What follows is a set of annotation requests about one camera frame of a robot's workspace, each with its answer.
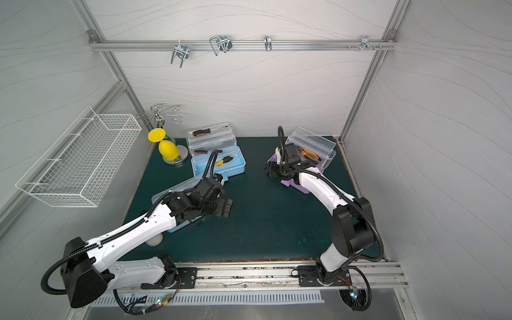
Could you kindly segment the purple clear toolbox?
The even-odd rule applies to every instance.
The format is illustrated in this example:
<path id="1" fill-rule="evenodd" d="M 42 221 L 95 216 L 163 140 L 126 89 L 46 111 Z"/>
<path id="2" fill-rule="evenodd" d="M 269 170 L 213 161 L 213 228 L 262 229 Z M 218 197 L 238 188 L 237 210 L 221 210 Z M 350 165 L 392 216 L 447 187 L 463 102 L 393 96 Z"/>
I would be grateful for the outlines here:
<path id="1" fill-rule="evenodd" d="M 323 173 L 335 156 L 334 142 L 301 128 L 285 137 L 282 126 L 277 129 L 277 137 L 279 145 L 266 163 L 266 176 L 309 194 L 310 190 L 299 183 L 298 174 L 293 171 L 316 168 Z"/>

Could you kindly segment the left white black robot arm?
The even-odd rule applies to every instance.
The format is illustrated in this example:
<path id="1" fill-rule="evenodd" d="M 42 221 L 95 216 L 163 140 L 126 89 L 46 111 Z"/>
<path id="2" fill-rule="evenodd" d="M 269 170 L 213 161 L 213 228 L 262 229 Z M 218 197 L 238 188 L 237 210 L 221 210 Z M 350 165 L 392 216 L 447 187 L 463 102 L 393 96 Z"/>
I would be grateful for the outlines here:
<path id="1" fill-rule="evenodd" d="M 50 295 L 66 295 L 70 306 L 79 308 L 108 291 L 124 287 L 171 288 L 181 276 L 168 256 L 135 261 L 121 258 L 150 239 L 198 217 L 228 217 L 232 203 L 225 197 L 220 174 L 203 177 L 189 189 L 169 190 L 145 213 L 116 230 L 88 241 L 81 237 L 69 241 L 63 257 L 42 276 L 41 289 Z"/>

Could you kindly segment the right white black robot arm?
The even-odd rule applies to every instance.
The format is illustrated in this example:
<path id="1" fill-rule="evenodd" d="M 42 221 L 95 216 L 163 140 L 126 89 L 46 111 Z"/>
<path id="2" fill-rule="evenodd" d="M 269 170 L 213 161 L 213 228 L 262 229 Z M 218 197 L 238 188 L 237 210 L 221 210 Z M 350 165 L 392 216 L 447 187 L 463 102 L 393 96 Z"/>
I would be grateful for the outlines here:
<path id="1" fill-rule="evenodd" d="M 320 170 L 303 161 L 293 144 L 275 149 L 265 174 L 304 187 L 331 214 L 331 245 L 317 259 L 318 278 L 322 281 L 347 269 L 355 260 L 379 262 L 384 258 L 383 239 L 370 202 L 345 193 Z"/>

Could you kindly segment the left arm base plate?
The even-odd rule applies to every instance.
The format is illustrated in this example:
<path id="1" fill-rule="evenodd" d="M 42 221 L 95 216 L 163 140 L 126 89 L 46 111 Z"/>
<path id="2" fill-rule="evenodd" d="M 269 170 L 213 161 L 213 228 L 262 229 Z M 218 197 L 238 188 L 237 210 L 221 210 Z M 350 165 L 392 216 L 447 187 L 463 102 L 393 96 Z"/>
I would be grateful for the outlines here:
<path id="1" fill-rule="evenodd" d="M 143 283 L 141 289 L 193 289 L 197 278 L 195 267 L 175 267 L 166 271 L 155 283 Z"/>

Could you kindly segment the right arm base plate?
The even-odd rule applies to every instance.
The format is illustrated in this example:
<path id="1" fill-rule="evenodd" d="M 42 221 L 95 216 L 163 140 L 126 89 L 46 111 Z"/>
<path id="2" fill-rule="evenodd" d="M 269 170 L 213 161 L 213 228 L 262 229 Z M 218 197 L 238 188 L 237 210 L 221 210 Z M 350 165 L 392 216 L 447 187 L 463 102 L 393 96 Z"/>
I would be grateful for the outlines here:
<path id="1" fill-rule="evenodd" d="M 351 276 L 346 270 L 326 271 L 321 265 L 300 265 L 291 271 L 300 287 L 350 287 Z"/>

